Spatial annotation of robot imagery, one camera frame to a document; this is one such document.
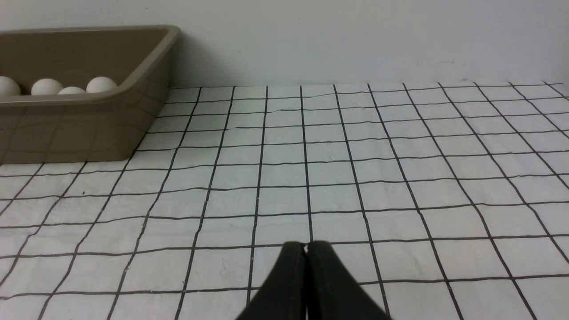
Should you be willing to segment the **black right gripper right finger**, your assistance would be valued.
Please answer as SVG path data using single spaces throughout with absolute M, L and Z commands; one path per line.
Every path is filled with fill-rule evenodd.
M 389 320 L 341 262 L 333 246 L 314 241 L 307 246 L 309 320 Z

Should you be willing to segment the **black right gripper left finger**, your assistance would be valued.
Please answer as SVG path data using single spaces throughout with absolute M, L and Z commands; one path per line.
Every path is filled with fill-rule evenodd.
M 238 320 L 305 320 L 306 253 L 299 242 L 286 242 L 268 277 Z

